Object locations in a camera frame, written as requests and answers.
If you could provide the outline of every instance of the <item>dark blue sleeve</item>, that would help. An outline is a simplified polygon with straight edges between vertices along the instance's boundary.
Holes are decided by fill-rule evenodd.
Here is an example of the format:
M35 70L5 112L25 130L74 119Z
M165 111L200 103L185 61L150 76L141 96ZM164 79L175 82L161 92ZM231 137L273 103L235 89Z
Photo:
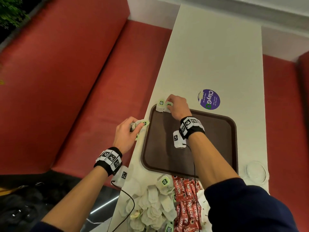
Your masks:
M241 178L216 183L205 190L212 231L296 232L294 218L282 202Z
M47 224L45 222L38 222L36 225L30 230L30 232L63 232L62 230Z

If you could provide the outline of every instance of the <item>table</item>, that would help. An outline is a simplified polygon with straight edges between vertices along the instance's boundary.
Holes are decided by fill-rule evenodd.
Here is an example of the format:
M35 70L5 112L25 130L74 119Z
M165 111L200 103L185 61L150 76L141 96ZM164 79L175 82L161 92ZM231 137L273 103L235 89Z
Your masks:
M216 109L201 106L198 94L204 89L218 94L220 105ZM182 4L145 118L158 99L167 98L171 93L185 97L191 109L234 120L240 176L245 175L246 164L253 160L267 168L260 25ZM123 187L131 195L138 191L132 187L133 178L140 183L143 193L161 175L146 170L141 164L144 136L145 130L142 130ZM262 187L268 191L268 182ZM122 221L119 208L125 206L126 199L121 193L109 231ZM117 231L126 231L126 226L123 223Z

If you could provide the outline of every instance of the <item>tray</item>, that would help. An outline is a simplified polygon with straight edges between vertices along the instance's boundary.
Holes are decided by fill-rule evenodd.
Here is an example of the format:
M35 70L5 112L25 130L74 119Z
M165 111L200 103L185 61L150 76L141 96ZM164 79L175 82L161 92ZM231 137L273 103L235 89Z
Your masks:
M150 124L147 127L141 163L150 171L194 178L194 165L188 147L174 147L173 132L178 130L180 122L171 113L157 112L154 105L150 112ZM237 135L235 122L226 116L191 110L192 116L199 119L205 128L205 134L225 160L238 173Z

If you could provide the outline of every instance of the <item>person's right arm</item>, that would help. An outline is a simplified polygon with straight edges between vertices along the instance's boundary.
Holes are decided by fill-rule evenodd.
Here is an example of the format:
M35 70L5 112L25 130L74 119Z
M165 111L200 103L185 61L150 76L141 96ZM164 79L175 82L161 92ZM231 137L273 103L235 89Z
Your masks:
M170 95L168 106L180 121L192 116L185 98ZM212 231L298 231L289 209L263 188L247 186L202 132L188 138L205 197Z

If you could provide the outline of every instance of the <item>wristband with fiducial markers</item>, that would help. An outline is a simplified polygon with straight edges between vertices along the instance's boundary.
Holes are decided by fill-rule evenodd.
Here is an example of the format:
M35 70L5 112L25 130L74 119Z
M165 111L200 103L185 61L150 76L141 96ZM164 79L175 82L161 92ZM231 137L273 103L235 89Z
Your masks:
M115 175L122 165L121 158L121 151L117 147L110 147L96 159L94 167L101 166L109 176Z
M201 122L193 116L187 116L180 120L179 133L183 139L188 139L192 133L202 132L205 134L205 129Z

